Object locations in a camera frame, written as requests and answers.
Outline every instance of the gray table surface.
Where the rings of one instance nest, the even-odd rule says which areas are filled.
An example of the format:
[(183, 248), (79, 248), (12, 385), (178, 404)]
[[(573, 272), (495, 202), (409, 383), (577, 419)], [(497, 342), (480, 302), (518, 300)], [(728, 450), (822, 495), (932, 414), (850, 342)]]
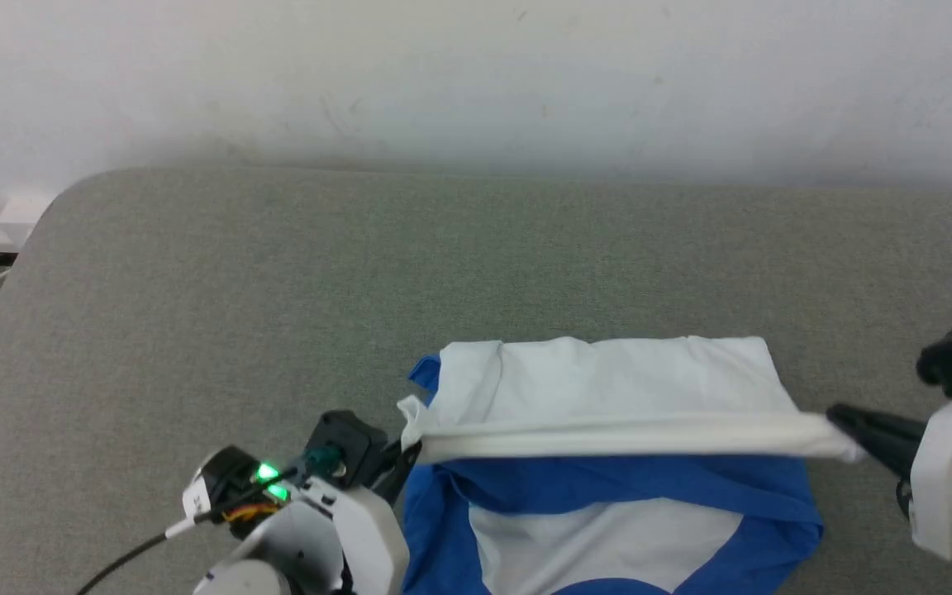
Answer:
[[(420, 355), (572, 335), (766, 338), (798, 406), (924, 416), (952, 327), (952, 196), (127, 170), (77, 184), (0, 293), (0, 593), (68, 593), (181, 516), (228, 443), (284, 459), (315, 416), (401, 428)], [(877, 464), (809, 464), (823, 545), (787, 594), (952, 593)], [(189, 593), (207, 528), (99, 593)]]

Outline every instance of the blue and white shirt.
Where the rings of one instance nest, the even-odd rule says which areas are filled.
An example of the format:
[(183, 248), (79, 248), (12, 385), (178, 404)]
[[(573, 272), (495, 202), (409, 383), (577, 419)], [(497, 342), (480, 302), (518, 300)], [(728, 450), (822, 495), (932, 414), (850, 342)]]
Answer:
[[(756, 369), (766, 382), (737, 391), (750, 380), (736, 369), (745, 358), (740, 376)], [(411, 380), (431, 393), (440, 421), (457, 426), (583, 418), (590, 407), (619, 415), (649, 403), (656, 411), (796, 412), (757, 338), (454, 343), (422, 359)], [(609, 403), (619, 400), (627, 403)], [(404, 515), (404, 592), (415, 595), (767, 594), (823, 532), (804, 464), (788, 456), (419, 464)]]

